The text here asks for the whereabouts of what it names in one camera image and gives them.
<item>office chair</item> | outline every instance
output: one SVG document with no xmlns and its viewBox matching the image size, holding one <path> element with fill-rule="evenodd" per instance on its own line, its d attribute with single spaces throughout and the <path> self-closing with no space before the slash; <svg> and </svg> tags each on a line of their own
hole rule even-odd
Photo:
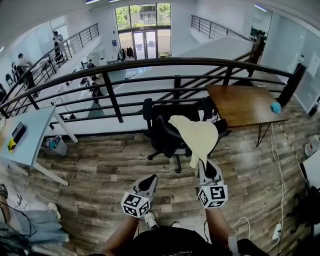
<svg viewBox="0 0 320 256">
<path fill-rule="evenodd" d="M 320 210 L 318 204 L 320 203 L 320 188 L 317 189 L 312 186 L 304 199 L 301 199 L 298 194 L 294 195 L 298 200 L 298 205 L 293 208 L 292 212 L 286 214 L 286 217 L 297 216 L 295 229 L 291 230 L 293 234 L 297 231 L 300 224 L 305 223 L 305 227 L 313 226 L 320 223 Z"/>
<path fill-rule="evenodd" d="M 204 116 L 202 121 L 213 117 L 213 107 L 210 98 L 202 98 Z M 148 130 L 144 134 L 151 138 L 151 145 L 155 149 L 155 153 L 147 157 L 152 160 L 153 157 L 164 154 L 167 158 L 176 157 L 178 169 L 176 173 L 181 172 L 180 155 L 190 157 L 192 151 L 184 142 L 179 131 L 168 121 L 171 116 L 185 116 L 191 121 L 200 121 L 198 106 L 196 104 L 172 104 L 172 105 L 154 105 L 151 98 L 147 98 L 143 103 L 143 119 L 147 121 Z M 218 142 L 220 135 L 226 135 L 227 122 L 222 119 L 214 125 L 218 129 Z"/>
</svg>

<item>wooden floor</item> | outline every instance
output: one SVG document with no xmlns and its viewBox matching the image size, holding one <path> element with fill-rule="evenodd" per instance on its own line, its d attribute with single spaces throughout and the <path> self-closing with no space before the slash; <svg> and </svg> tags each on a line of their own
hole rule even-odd
<svg viewBox="0 0 320 256">
<path fill-rule="evenodd" d="M 290 102 L 286 110 L 290 120 L 283 123 L 283 128 L 299 161 L 303 161 L 306 158 L 303 146 L 311 135 L 319 132 L 319 117 L 309 117 L 294 102 Z M 250 239 L 264 251 L 274 244 L 271 236 L 281 218 L 281 178 L 271 153 L 271 131 L 270 127 L 257 148 L 258 126 L 234 129 L 220 141 L 210 157 L 222 169 L 228 185 L 229 200 L 222 208 L 226 219 L 233 225 L 240 217 L 247 217 L 251 225 Z M 277 124 L 274 133 L 286 185 L 285 216 L 294 206 L 294 194 L 305 194 L 305 187 L 292 149 Z M 205 211 L 196 195 L 197 178 L 189 166 L 190 158 L 182 158 L 180 174 L 174 172 L 177 166 L 173 158 L 157 156 L 152 161 L 147 160 L 147 155 L 154 150 L 150 140 L 141 133 L 81 137 L 78 144 L 70 140 L 67 144 L 66 157 L 41 150 L 37 161 L 69 181 L 69 186 L 53 182 L 36 170 L 31 170 L 29 177 L 7 170 L 9 178 L 6 170 L 0 172 L 0 179 L 10 189 L 9 197 L 13 197 L 16 190 L 24 198 L 23 206 L 26 202 L 30 202 L 33 209 L 48 202 L 58 205 L 61 224 L 70 235 L 68 243 L 52 246 L 59 255 L 99 252 L 124 218 L 120 206 L 124 192 L 146 174 L 157 174 L 159 178 L 152 209 L 158 223 L 169 225 L 179 221 L 183 227 L 204 236 Z M 293 218 L 284 217 L 280 246 L 284 255 L 291 255 L 297 239 L 310 232 L 309 228 L 300 226 L 295 234 L 290 234 L 294 226 Z M 141 220 L 140 232 L 146 229 Z M 248 237 L 245 220 L 234 229 L 240 238 Z"/>
</svg>

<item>door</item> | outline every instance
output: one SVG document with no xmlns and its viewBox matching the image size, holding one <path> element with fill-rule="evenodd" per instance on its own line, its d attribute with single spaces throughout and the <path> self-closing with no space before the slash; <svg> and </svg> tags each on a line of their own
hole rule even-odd
<svg viewBox="0 0 320 256">
<path fill-rule="evenodd" d="M 133 37 L 137 60 L 153 59 L 157 57 L 155 31 L 134 32 Z"/>
</svg>

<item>blue cloth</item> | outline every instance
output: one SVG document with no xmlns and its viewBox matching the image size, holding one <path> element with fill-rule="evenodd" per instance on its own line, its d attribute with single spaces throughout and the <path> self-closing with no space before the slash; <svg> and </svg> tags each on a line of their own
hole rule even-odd
<svg viewBox="0 0 320 256">
<path fill-rule="evenodd" d="M 272 102 L 270 105 L 272 112 L 280 114 L 281 113 L 281 105 L 279 102 Z"/>
</svg>

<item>hand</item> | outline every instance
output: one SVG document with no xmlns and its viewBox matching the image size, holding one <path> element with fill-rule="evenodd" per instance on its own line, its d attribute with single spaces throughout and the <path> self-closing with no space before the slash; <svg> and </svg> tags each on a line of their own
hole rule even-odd
<svg viewBox="0 0 320 256">
<path fill-rule="evenodd" d="M 8 190 L 5 186 L 5 184 L 0 184 L 0 196 L 4 196 L 4 198 L 7 200 L 8 199 Z"/>
</svg>

